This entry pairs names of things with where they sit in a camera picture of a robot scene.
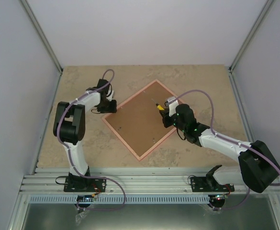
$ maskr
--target pink frame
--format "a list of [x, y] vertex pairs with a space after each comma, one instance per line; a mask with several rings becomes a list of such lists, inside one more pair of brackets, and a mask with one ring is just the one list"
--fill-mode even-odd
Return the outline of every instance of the pink frame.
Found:
[[[174, 94], [168, 87], [166, 87], [164, 84], [162, 84], [159, 80], [153, 80], [151, 83], [149, 83], [147, 86], [144, 88], [140, 89], [138, 92], [133, 94], [131, 97], [129, 97], [127, 100], [119, 104], [117, 107], [122, 107], [124, 104], [129, 102], [131, 99], [136, 97], [138, 94], [143, 92], [145, 89], [147, 89], [149, 86], [151, 86], [153, 83], [158, 82], [164, 89], [166, 89], [168, 92], [170, 92], [173, 96], [177, 97], [176, 94]], [[131, 153], [137, 158], [139, 161], [143, 160], [149, 153], [151, 153], [158, 145], [160, 145], [166, 138], [168, 138], [176, 129], [173, 128], [170, 130], [163, 138], [161, 138], [156, 144], [154, 144], [149, 150], [147, 150], [141, 157], [137, 155], [137, 153], [128, 145], [128, 143], [120, 136], [118, 132], [109, 124], [109, 122], [106, 120], [108, 116], [111, 114], [106, 114], [105, 116], [102, 117], [102, 120], [104, 123], [109, 127], [109, 129], [119, 138], [119, 140], [131, 151]]]

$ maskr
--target red wire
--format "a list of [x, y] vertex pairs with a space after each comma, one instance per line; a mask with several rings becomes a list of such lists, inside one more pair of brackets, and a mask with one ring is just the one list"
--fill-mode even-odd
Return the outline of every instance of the red wire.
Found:
[[230, 190], [230, 188], [229, 188], [229, 186], [228, 185], [226, 185], [226, 184], [224, 184], [225, 186], [226, 186], [226, 188], [228, 189], [228, 194], [227, 194], [227, 196], [229, 196], [230, 195], [230, 193], [231, 193], [231, 190]]

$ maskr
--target gray floor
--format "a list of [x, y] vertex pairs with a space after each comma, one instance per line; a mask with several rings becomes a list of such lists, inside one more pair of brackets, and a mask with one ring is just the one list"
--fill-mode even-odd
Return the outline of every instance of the gray floor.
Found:
[[[226, 206], [243, 199], [232, 195]], [[277, 230], [270, 203], [251, 196], [238, 209], [215, 213], [207, 205], [127, 205], [120, 211], [90, 211], [77, 226], [74, 205], [30, 205], [24, 230]]]

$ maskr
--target metal base plate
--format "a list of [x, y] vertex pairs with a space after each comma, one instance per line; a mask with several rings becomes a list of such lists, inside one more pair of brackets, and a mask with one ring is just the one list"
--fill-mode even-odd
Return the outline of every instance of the metal base plate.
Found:
[[106, 180], [104, 180], [104, 179], [90, 179], [90, 180], [91, 180], [91, 183], [88, 187], [77, 188], [70, 181], [70, 178], [67, 177], [65, 180], [65, 185], [64, 185], [63, 191], [64, 192], [92, 192], [92, 193], [98, 193], [98, 192], [103, 193], [106, 191], [106, 185], [107, 185]]
[[[228, 188], [225, 185], [217, 185], [217, 187], [213, 190], [209, 187], [206, 177], [191, 177], [191, 188], [194, 193], [202, 193], [202, 192], [220, 192], [227, 193]], [[233, 185], [227, 184], [230, 188], [230, 192], [235, 191], [235, 187]]]

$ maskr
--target ribbed metal strip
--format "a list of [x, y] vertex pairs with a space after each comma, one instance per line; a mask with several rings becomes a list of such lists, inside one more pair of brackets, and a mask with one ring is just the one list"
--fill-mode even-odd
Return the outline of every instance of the ribbed metal strip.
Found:
[[[75, 204], [78, 195], [31, 195], [31, 204]], [[127, 195], [126, 204], [208, 204], [208, 195]], [[81, 204], [121, 204], [123, 195], [99, 195], [95, 201], [84, 198]]]

